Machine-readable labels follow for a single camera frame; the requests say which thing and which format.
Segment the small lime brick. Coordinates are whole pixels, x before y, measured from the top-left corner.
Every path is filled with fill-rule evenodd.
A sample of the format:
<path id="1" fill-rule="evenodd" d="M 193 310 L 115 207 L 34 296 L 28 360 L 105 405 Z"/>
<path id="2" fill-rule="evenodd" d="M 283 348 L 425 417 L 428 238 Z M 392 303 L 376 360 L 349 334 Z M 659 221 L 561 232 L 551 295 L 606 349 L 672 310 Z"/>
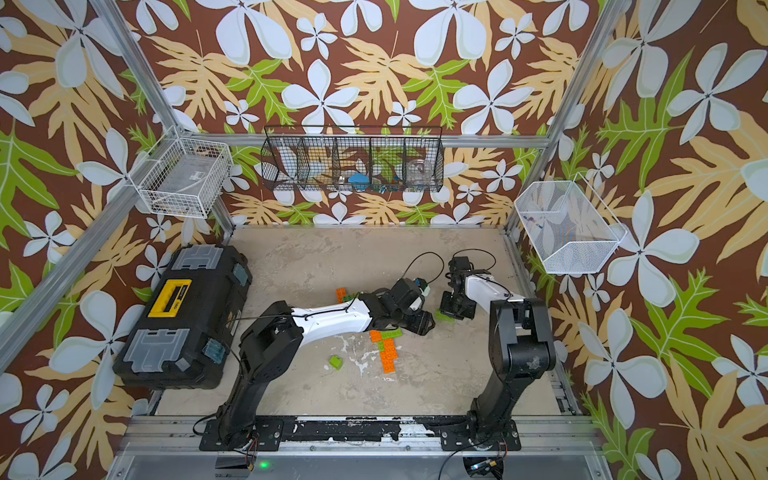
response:
<path id="1" fill-rule="evenodd" d="M 343 367 L 343 360 L 334 355 L 329 359 L 330 366 L 335 370 L 340 370 Z"/>

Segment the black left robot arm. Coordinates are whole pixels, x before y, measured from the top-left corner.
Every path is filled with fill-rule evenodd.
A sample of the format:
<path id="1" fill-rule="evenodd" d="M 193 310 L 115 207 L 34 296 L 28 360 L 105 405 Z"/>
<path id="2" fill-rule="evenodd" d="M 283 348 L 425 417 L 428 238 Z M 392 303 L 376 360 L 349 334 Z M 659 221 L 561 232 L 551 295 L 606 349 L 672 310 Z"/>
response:
<path id="1" fill-rule="evenodd" d="M 362 292 L 336 305 L 298 308 L 270 305 L 240 337 L 238 376 L 228 399 L 202 435 L 202 450 L 240 450 L 255 436 L 256 411 L 270 382 L 284 374 L 300 348 L 348 333 L 404 329 L 419 336 L 435 326 L 423 309 L 423 278 L 400 278 L 390 288 Z"/>

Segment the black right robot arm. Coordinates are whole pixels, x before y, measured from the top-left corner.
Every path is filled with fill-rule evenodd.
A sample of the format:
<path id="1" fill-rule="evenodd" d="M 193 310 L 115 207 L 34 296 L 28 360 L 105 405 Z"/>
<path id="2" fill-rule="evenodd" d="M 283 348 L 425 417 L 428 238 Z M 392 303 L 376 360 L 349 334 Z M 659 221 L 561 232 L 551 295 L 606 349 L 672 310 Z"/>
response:
<path id="1" fill-rule="evenodd" d="M 445 450 L 521 449 L 512 410 L 524 391 L 556 363 L 551 320 L 546 304 L 513 292 L 466 256 L 455 256 L 447 273 L 450 292 L 439 312 L 461 320 L 481 308 L 489 316 L 488 355 L 492 373 L 465 419 L 442 425 Z"/>

